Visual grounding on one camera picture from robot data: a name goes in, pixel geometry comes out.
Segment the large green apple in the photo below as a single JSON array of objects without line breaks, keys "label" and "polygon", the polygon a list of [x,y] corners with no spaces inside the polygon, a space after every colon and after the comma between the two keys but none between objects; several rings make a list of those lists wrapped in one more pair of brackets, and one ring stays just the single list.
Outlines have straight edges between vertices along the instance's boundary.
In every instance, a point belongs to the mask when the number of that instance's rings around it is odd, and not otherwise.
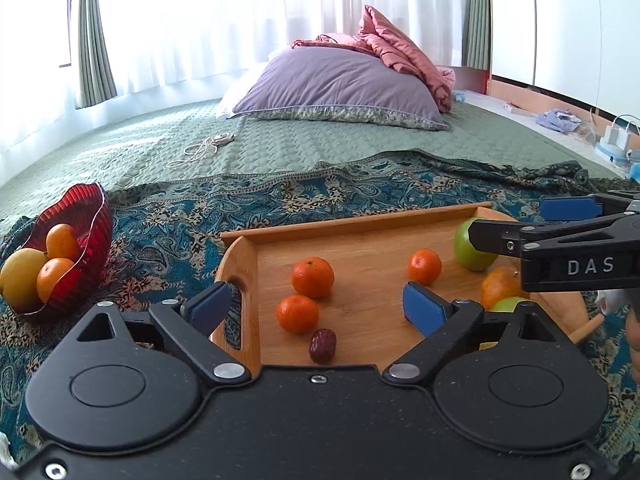
[{"label": "large green apple", "polygon": [[454,256],[457,263],[464,266],[466,270],[483,272],[495,263],[498,256],[490,252],[480,252],[471,244],[469,227],[475,220],[478,220],[478,217],[469,218],[458,226],[454,233]]}]

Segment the large bright orange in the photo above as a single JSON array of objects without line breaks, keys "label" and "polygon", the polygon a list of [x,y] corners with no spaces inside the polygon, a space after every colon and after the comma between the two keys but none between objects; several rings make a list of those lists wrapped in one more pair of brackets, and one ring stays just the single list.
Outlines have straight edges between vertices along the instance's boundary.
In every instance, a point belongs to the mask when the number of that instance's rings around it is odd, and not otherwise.
[{"label": "large bright orange", "polygon": [[291,272],[291,283],[299,295],[318,299],[328,296],[335,276],[332,266],[319,257],[303,258],[296,262]]}]

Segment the orange in bowl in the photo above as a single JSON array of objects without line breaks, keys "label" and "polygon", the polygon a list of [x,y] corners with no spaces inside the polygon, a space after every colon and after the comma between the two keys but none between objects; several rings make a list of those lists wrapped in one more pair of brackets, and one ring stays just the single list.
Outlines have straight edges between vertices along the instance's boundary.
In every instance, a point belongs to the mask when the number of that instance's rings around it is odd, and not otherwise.
[{"label": "orange in bowl", "polygon": [[69,258],[76,261],[81,250],[74,228],[68,223],[52,226],[46,237],[46,253],[49,259]]},{"label": "orange in bowl", "polygon": [[52,258],[42,266],[36,279],[36,291],[44,304],[49,300],[56,283],[74,264],[69,258]]}]

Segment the pink crumpled blanket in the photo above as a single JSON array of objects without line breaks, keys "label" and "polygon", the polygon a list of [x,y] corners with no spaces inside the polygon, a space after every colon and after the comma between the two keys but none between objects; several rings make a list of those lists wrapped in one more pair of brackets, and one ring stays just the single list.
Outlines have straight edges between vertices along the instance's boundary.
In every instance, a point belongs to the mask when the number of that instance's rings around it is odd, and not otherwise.
[{"label": "pink crumpled blanket", "polygon": [[375,56],[387,68],[420,79],[430,90],[440,112],[449,113],[451,110],[451,93],[456,82],[454,71],[434,64],[402,30],[373,6],[364,7],[355,35],[328,32],[316,39],[296,39],[291,47],[340,48]]}]

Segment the small tangerine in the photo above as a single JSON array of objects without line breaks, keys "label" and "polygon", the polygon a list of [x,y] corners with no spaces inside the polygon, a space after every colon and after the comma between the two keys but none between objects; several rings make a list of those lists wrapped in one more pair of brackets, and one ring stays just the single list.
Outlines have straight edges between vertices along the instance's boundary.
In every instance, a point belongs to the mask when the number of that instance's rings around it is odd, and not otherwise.
[{"label": "small tangerine", "polygon": [[277,306],[279,325],[288,333],[303,335],[313,330],[320,318],[318,304],[303,295],[285,297]]}]

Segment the lower orange in bowl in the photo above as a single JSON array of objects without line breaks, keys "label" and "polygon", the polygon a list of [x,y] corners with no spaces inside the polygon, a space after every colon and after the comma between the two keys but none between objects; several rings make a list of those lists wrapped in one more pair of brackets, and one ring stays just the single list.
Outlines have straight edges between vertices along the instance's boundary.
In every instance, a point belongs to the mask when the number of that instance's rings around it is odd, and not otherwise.
[{"label": "lower orange in bowl", "polygon": [[69,258],[52,258],[42,266],[36,279],[36,291],[44,304],[49,300],[56,283],[74,264]]}]

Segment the dull brownish orange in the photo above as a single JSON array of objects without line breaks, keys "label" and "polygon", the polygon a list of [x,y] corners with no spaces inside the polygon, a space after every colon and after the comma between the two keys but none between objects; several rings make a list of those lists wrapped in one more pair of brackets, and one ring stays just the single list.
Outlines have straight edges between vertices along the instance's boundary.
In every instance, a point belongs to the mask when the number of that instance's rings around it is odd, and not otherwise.
[{"label": "dull brownish orange", "polygon": [[510,266],[498,266],[489,272],[480,284],[480,304],[492,310],[500,300],[512,297],[528,298],[521,289],[520,272]]}]

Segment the upper orange in bowl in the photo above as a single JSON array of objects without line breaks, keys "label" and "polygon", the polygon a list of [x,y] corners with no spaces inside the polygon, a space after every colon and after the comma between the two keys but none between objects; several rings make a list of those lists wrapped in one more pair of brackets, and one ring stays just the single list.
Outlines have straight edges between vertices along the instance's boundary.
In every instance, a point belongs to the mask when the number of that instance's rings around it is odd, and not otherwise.
[{"label": "upper orange in bowl", "polygon": [[52,226],[46,237],[46,253],[49,259],[69,258],[76,261],[81,250],[74,228],[68,223]]}]

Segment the blue paisley cloth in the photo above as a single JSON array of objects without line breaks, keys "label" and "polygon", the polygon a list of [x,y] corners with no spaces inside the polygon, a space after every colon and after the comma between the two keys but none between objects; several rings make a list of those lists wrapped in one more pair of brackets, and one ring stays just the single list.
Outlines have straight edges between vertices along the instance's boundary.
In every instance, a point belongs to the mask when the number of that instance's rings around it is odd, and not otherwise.
[{"label": "blue paisley cloth", "polygon": [[[145,183],[106,192],[113,239],[98,296],[144,310],[188,299],[213,281],[224,244],[220,233],[242,229],[489,202],[521,221],[540,221],[545,197],[628,190],[639,185],[597,178],[585,162],[538,168],[443,158],[424,151],[383,152],[354,162],[318,162],[275,174],[221,174]],[[585,354],[608,383],[608,412],[597,446],[617,466],[639,463],[639,386],[631,378],[626,310],[605,318]],[[26,382],[79,314],[53,325],[19,321],[1,299],[1,433],[17,463],[42,445],[29,423]]]}]

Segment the red glass fruit bowl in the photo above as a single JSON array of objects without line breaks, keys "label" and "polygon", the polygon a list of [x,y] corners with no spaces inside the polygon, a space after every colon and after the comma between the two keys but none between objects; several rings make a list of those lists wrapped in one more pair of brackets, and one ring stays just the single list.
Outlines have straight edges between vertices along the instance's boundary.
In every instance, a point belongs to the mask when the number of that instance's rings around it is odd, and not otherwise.
[{"label": "red glass fruit bowl", "polygon": [[32,274],[29,300],[11,310],[31,323],[57,321],[77,311],[100,284],[111,241],[112,217],[102,186],[72,185],[37,217],[20,247],[51,264]]}]

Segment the white charger device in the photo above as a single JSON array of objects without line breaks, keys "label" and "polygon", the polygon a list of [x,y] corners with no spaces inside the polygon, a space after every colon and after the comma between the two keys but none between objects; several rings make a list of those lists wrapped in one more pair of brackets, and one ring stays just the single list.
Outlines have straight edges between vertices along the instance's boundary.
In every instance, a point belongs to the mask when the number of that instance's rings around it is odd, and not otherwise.
[{"label": "white charger device", "polygon": [[639,118],[631,114],[616,116],[611,125],[605,127],[604,136],[594,147],[596,153],[615,165],[630,162],[631,144],[639,143]]}]

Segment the white sheer curtain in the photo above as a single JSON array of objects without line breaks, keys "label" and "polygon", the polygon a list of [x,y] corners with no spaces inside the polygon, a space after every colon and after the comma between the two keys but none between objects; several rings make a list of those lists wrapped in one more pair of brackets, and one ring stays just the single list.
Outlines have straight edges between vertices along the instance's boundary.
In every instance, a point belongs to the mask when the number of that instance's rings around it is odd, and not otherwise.
[{"label": "white sheer curtain", "polygon": [[366,6],[435,64],[460,64],[464,0],[100,0],[115,84],[127,93],[235,75],[296,39],[356,34]]}]

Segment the right green curtain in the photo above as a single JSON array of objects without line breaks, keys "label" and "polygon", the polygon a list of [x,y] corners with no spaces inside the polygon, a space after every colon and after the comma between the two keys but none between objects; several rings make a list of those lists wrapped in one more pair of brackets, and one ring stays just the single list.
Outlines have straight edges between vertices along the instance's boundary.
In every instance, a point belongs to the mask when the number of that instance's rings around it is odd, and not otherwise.
[{"label": "right green curtain", "polygon": [[488,72],[491,55],[490,0],[464,0],[462,63]]}]

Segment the dark red date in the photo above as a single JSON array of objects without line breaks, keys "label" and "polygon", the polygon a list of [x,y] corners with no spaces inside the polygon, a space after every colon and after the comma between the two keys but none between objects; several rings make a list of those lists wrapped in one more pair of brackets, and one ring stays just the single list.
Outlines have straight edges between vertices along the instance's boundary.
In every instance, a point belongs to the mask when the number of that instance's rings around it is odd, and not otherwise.
[{"label": "dark red date", "polygon": [[311,336],[308,353],[312,362],[329,364],[334,359],[337,338],[333,330],[320,328]]}]

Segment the purple pillow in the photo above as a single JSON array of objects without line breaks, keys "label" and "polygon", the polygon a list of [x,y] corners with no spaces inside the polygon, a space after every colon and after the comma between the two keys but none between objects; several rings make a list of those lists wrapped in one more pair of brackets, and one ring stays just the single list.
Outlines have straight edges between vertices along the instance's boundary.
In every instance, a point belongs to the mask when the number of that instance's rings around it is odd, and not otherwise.
[{"label": "purple pillow", "polygon": [[448,128],[430,90],[416,76],[398,73],[368,54],[326,47],[295,48],[274,58],[232,114],[425,131]]}]

